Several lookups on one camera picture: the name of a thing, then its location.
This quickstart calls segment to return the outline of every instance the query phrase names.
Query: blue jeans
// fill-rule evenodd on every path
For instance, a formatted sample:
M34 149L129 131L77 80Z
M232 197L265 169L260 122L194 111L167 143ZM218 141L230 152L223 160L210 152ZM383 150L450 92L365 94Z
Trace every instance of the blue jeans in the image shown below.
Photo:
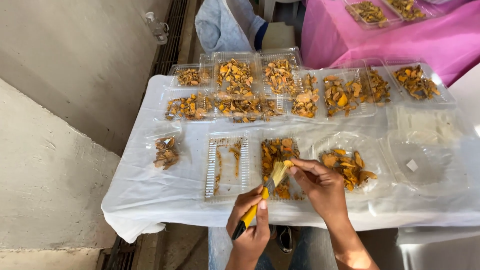
M228 261L231 250L231 242L229 248L226 245L218 245L220 241L225 241L225 236L220 236L219 233L212 233L209 228L209 269L223 270ZM302 227L300 230L300 238L297 242L295 251L293 252L292 260L288 270L321 270L337 269L335 256L333 254L330 235L325 229L315 227ZM270 258L265 252L258 259L255 270L275 270Z

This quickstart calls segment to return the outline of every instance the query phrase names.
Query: white label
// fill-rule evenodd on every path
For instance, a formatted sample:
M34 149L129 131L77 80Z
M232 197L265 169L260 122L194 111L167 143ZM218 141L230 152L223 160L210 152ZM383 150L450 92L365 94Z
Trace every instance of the white label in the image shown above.
M410 168L410 170L412 170L412 172L416 171L419 167L418 165L415 163L414 160L410 160L408 163L407 163L407 167Z

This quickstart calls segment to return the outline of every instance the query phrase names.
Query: person's left hand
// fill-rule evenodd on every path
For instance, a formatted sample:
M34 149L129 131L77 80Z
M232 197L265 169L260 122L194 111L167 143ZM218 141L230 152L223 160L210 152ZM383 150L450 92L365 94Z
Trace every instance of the person's left hand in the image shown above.
M246 231L240 235L239 238L232 241L233 249L230 253L229 264L233 263L239 266L241 261L253 264L255 267L258 258L264 251L268 240L270 239L270 229L268 228L268 209L267 201L262 199L263 186L260 185L250 192L240 194L235 201L232 213L228 218L227 232L230 237L237 227L243 214L245 214L251 206L257 205L257 225L249 226Z

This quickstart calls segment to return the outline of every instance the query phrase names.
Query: table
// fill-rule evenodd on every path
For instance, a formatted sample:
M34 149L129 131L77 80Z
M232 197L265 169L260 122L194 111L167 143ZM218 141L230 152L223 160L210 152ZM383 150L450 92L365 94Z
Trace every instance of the table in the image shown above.
M480 62L480 0L453 0L438 7L451 13L363 30L343 0L308 0L301 37L303 63L319 69L347 59L422 57L450 86Z
M265 122L233 124L227 120L216 123L182 123L184 143L190 158L181 160L167 171L154 168L154 156L146 149L146 131L162 128L153 119L157 116L158 101L164 86L172 77L156 75L148 83L145 99L132 133L115 172L110 188L102 202L106 221L127 242L132 243L141 233L158 232L161 222L221 227L227 223L233 202L223 204L204 201L206 162L200 161L207 152L207 134L213 131L256 130L287 127L301 131L311 123ZM373 117L350 125L321 124L322 130L359 131L379 138L387 129L385 110ZM475 153L480 143L465 147L465 155L480 164ZM371 200L348 200L348 213L358 231L402 226L477 226L480 225L480 185L471 185L461 193L442 197L421 196L398 184L391 196ZM323 220L308 201L269 202L272 224L317 226L325 228Z

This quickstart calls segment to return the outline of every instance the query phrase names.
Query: fingernail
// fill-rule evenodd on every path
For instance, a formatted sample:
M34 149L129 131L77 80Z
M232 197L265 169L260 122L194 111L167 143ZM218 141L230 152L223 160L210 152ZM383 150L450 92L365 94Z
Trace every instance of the fingernail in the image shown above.
M265 199L261 200L259 203L260 209L265 210L267 209L267 201Z

